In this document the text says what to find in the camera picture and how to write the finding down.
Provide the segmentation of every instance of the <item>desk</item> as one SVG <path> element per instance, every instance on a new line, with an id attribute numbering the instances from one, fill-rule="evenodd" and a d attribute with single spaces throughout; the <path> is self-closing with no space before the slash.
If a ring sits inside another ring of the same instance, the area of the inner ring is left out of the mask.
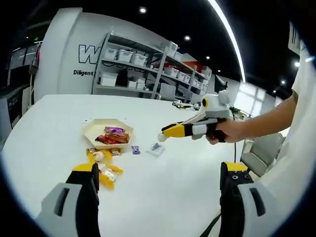
<path id="1" fill-rule="evenodd" d="M 195 237 L 218 212 L 220 164 L 234 161 L 233 144 L 211 146 L 206 139 L 169 138 L 156 158 L 146 149 L 163 126 L 196 112 L 171 102 L 102 95 L 46 95 L 14 127 L 3 148 L 9 185 L 32 218 L 40 202 L 72 168 L 88 162 L 91 144 L 85 120 L 119 119 L 134 128 L 132 145 L 114 164 L 124 170 L 115 190 L 100 187 L 101 236 Z M 243 141 L 237 143 L 237 158 Z"/>

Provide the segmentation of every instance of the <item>yellow snack package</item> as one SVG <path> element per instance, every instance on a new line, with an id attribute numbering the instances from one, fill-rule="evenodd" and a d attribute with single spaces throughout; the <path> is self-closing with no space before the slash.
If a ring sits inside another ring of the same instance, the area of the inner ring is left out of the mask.
<path id="1" fill-rule="evenodd" d="M 118 174 L 123 174 L 123 170 L 118 168 L 115 165 L 112 165 L 108 162 L 105 162 L 104 168 L 100 170 L 99 180 L 104 184 L 108 189 L 114 189 L 114 182 Z"/>

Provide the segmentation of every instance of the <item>chair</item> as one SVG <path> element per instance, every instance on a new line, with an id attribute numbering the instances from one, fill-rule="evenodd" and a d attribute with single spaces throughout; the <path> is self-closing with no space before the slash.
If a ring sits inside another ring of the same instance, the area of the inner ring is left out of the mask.
<path id="1" fill-rule="evenodd" d="M 245 140 L 241 161 L 258 177 L 276 164 L 284 137 L 278 133 Z"/>
<path id="2" fill-rule="evenodd" d="M 174 101 L 176 96 L 176 87 L 166 83 L 161 83 L 160 93 L 161 100 Z"/>

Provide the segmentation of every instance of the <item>hexagonal tray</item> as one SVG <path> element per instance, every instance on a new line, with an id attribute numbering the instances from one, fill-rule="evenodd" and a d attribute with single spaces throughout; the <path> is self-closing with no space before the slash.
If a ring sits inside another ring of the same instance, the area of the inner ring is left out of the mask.
<path id="1" fill-rule="evenodd" d="M 129 135 L 128 143 L 124 144 L 113 144 L 113 145 L 106 145 L 102 142 L 95 141 L 95 139 L 104 134 L 104 127 L 120 127 L 125 130 L 126 133 Z M 119 121 L 118 119 L 93 119 L 90 123 L 88 123 L 83 128 L 84 136 L 92 143 L 92 145 L 99 150 L 105 150 L 109 148 L 124 148 L 130 145 L 130 141 L 133 136 L 133 128 L 126 125 L 125 123 Z"/>

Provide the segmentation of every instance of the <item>black ceiling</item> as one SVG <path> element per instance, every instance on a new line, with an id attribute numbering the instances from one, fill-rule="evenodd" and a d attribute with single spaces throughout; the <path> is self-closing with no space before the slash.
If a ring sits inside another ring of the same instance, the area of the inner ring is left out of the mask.
<path id="1" fill-rule="evenodd" d="M 85 12 L 109 15 L 143 26 L 174 41 L 218 75 L 241 79 L 231 40 L 207 0 L 116 0 L 111 1 L 111 5 L 106 4 L 107 1 L 93 0 L 57 2 L 49 1 L 27 24 L 51 20 L 59 8 L 82 7 Z M 297 72 L 293 62 L 299 57 L 287 47 L 289 20 L 283 9 L 266 0 L 217 2 L 237 39 L 246 80 L 271 94 L 280 86 L 280 80 L 285 79 L 287 84 L 278 90 L 277 95 L 289 96 Z M 146 14 L 139 13 L 140 6 L 147 8 Z M 184 41 L 185 35 L 191 37 L 190 42 Z"/>

